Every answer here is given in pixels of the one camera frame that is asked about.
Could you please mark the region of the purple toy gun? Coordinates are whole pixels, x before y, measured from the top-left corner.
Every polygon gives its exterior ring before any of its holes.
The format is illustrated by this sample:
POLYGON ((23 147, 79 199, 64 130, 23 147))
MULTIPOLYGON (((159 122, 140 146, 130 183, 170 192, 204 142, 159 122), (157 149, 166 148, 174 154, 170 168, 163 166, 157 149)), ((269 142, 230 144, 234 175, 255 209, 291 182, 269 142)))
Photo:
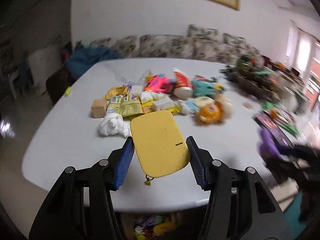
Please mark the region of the purple toy gun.
POLYGON ((259 154, 264 162, 268 159, 277 158, 282 160, 281 154, 276 147, 273 140, 272 134, 268 131, 266 127, 262 127, 260 130, 261 144, 259 146, 259 154))

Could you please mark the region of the yellow toy case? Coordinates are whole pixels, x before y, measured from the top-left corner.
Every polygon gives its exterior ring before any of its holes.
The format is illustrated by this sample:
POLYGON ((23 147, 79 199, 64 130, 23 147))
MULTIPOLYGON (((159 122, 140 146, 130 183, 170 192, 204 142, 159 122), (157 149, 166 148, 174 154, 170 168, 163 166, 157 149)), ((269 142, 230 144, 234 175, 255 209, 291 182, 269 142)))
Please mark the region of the yellow toy case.
POLYGON ((130 128, 139 163, 148 177, 161 178, 188 165, 189 150, 169 111, 136 117, 130 128))

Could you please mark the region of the white cabinet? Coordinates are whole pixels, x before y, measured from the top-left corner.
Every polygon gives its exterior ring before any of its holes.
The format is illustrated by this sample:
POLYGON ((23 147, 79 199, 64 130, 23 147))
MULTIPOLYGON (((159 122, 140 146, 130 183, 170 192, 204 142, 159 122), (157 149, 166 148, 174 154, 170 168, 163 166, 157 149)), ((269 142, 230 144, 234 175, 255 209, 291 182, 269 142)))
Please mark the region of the white cabinet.
POLYGON ((62 68, 61 46, 52 44, 28 56, 28 63, 35 85, 46 87, 46 81, 62 68))

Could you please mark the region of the orange deer egg toy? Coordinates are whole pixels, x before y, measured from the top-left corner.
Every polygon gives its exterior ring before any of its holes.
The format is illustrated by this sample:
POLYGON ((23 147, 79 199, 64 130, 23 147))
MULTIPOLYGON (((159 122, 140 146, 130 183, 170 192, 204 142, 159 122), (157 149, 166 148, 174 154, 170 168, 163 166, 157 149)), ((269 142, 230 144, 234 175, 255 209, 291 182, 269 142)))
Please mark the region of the orange deer egg toy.
POLYGON ((197 118, 206 124, 225 122, 233 114, 233 103, 224 95, 218 95, 216 99, 201 96, 194 103, 199 107, 197 118))

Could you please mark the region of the blue cloth heap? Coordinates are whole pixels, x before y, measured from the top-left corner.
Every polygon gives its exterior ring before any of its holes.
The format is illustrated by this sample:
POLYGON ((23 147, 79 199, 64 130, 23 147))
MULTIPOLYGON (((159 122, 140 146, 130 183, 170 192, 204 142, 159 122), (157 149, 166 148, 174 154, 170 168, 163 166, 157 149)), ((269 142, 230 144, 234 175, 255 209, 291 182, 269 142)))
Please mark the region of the blue cloth heap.
POLYGON ((71 76, 77 80, 96 63, 117 59, 122 59, 120 54, 105 47, 80 48, 66 60, 66 68, 70 72, 71 76))

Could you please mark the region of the green highlighter marker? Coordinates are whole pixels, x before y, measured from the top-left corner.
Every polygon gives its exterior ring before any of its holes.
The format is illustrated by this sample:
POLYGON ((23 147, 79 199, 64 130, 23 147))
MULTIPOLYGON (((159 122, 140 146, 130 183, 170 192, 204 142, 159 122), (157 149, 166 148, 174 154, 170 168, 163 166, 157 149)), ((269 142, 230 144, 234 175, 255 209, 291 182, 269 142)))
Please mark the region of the green highlighter marker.
POLYGON ((71 86, 67 87, 67 89, 65 90, 64 96, 67 97, 71 94, 72 92, 72 88, 71 86))

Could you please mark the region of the teal toy whale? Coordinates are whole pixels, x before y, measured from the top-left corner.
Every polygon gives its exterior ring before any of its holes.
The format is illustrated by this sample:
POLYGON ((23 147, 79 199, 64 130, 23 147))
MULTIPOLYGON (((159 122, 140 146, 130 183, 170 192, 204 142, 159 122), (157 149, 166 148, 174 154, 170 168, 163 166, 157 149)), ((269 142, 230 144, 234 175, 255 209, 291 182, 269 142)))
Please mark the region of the teal toy whale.
POLYGON ((207 79, 200 75, 195 75, 191 81, 193 87, 193 97, 209 97, 214 99, 216 96, 223 94, 225 88, 216 77, 207 79))

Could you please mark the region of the crumpled white tissue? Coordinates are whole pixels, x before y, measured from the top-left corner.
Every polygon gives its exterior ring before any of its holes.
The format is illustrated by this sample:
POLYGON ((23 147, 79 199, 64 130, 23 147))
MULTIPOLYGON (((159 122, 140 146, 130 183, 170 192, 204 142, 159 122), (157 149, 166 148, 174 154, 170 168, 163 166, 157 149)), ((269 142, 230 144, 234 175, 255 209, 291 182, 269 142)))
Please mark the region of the crumpled white tissue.
POLYGON ((123 117, 117 113, 106 113, 102 118, 98 132, 103 136, 121 135, 122 137, 130 137, 130 124, 125 122, 123 117))

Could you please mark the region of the yellow green snack packet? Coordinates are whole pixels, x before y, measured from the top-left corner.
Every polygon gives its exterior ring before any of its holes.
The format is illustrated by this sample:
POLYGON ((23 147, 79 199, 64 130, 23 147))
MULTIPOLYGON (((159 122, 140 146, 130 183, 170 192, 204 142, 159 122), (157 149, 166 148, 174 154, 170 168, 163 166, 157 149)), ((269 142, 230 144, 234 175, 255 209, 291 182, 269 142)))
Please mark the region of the yellow green snack packet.
POLYGON ((135 93, 116 95, 109 101, 107 113, 117 113, 122 117, 143 114, 139 95, 135 93))

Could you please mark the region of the pink toy gun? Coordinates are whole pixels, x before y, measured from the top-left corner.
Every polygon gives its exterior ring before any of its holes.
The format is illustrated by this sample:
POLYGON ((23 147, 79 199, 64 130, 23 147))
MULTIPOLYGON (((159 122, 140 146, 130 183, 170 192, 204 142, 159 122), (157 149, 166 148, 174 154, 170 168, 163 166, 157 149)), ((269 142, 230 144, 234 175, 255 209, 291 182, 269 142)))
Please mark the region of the pink toy gun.
POLYGON ((157 74, 148 80, 144 90, 146 92, 170 94, 175 87, 175 83, 175 80, 168 78, 166 75, 157 74))

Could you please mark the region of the white tissue wad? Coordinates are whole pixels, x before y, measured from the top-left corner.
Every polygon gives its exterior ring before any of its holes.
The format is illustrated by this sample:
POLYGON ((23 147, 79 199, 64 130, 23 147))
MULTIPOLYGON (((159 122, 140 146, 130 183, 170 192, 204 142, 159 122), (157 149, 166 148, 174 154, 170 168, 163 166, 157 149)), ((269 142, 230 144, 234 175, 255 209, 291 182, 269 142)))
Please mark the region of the white tissue wad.
POLYGON ((150 101, 158 101, 165 97, 166 95, 163 93, 156 93, 156 92, 149 92, 149 91, 143 91, 140 93, 140 101, 142 104, 150 101))

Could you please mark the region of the floral sofa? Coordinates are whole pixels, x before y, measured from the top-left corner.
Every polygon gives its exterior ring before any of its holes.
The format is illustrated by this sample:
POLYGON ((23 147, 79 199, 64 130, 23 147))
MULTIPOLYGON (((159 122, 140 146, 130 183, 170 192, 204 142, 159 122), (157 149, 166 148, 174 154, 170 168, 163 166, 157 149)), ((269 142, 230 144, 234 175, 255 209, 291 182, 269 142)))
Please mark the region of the floral sofa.
POLYGON ((224 33, 219 39, 217 29, 188 25, 183 35, 130 35, 124 38, 94 40, 91 47, 105 47, 121 57, 193 59, 235 65, 243 55, 257 66, 264 64, 260 51, 246 39, 224 33))

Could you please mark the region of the wooden cube block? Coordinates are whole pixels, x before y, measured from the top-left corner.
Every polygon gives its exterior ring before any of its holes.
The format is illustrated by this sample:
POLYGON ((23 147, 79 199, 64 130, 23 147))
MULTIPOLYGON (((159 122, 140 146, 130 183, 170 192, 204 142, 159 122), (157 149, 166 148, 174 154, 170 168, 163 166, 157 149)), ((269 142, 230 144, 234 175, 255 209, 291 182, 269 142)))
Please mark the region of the wooden cube block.
POLYGON ((96 99, 91 105, 93 118, 103 118, 107 110, 107 101, 104 99, 96 99))

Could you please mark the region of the gold candy wrapper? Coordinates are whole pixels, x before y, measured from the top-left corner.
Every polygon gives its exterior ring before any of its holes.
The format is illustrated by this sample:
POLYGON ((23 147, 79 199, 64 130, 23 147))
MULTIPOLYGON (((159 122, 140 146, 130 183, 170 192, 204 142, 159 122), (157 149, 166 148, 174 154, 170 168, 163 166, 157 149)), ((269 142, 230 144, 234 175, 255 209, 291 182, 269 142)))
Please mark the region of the gold candy wrapper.
POLYGON ((104 95, 104 100, 111 100, 115 96, 118 95, 126 95, 130 92, 129 88, 127 86, 121 86, 121 87, 112 87, 108 90, 108 92, 104 95))

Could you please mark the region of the yellow nabati wafer wrapper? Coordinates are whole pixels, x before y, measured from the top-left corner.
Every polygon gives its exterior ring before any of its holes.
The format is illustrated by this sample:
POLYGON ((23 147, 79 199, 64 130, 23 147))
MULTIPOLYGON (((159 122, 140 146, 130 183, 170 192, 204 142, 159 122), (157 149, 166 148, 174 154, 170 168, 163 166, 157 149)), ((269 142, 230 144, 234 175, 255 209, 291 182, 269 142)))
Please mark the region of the yellow nabati wafer wrapper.
POLYGON ((149 102, 143 103, 141 107, 144 114, 148 114, 156 111, 162 111, 162 110, 167 110, 172 115, 175 115, 181 112, 180 107, 177 106, 175 102, 172 100, 149 101, 149 102))

